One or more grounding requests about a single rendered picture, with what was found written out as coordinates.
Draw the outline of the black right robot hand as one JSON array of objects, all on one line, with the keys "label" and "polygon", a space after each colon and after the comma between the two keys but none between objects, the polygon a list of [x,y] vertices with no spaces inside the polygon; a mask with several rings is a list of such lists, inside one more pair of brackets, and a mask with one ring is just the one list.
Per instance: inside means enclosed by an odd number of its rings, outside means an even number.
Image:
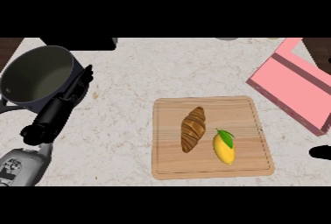
[{"label": "black right robot hand", "polygon": [[309,150],[309,155],[314,158],[331,160],[331,146],[330,145],[321,145],[321,146],[314,147]]}]

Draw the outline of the wooden cutting board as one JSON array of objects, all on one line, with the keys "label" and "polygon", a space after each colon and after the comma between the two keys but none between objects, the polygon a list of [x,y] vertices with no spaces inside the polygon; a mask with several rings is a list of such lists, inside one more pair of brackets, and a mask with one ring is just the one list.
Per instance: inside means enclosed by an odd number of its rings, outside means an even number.
[{"label": "wooden cutting board", "polygon": [[[205,109],[206,133],[191,152],[182,151],[182,120]],[[213,150],[219,130],[234,134],[236,160],[225,164]],[[153,108],[153,160],[156,179],[265,176],[275,164],[259,121],[255,101],[247,96],[163,98]]]}]

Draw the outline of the yellow lemon with leaf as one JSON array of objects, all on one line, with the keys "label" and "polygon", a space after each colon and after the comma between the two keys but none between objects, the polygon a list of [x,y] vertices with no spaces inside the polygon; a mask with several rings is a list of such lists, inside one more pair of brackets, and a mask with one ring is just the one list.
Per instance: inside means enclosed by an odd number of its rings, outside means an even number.
[{"label": "yellow lemon with leaf", "polygon": [[231,165],[236,160],[236,145],[234,134],[224,129],[218,129],[218,134],[213,138],[213,150],[218,158],[227,165]]}]

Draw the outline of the dark grey pot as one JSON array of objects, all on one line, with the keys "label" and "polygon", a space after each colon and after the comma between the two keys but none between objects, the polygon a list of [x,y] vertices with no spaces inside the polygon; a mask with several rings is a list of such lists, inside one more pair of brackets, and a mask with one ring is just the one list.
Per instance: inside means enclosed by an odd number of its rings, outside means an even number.
[{"label": "dark grey pot", "polygon": [[0,75],[0,114],[18,109],[39,113],[82,71],[83,66],[63,46],[46,45],[26,52]]}]

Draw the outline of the brown croissant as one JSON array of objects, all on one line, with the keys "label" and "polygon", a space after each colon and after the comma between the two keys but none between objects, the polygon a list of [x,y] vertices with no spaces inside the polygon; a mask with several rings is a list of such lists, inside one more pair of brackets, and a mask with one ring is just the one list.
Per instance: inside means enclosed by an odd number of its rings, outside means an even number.
[{"label": "brown croissant", "polygon": [[197,107],[181,123],[181,147],[190,153],[197,146],[206,132],[206,115],[203,107]]}]

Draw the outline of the black appliance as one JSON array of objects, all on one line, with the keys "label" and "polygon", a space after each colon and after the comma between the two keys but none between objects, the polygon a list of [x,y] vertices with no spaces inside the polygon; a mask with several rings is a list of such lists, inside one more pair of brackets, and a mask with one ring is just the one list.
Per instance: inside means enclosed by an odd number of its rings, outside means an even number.
[{"label": "black appliance", "polygon": [[114,51],[117,38],[42,38],[49,46],[64,46],[70,51]]}]

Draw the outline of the pink box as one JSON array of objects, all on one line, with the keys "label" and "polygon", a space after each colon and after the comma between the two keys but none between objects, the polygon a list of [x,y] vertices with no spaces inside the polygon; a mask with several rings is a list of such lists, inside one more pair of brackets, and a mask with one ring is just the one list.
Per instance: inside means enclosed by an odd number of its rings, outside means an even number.
[{"label": "pink box", "polygon": [[247,84],[320,137],[331,128],[331,75],[295,53],[286,38]]}]

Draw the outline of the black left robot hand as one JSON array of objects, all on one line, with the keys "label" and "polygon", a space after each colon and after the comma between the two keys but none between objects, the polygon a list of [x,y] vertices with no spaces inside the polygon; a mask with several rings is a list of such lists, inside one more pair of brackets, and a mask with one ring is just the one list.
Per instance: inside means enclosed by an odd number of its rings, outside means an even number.
[{"label": "black left robot hand", "polygon": [[38,114],[32,125],[21,131],[24,143],[29,145],[51,144],[69,122],[75,107],[80,104],[94,81],[92,66],[88,66],[73,80],[67,90],[49,100]]}]

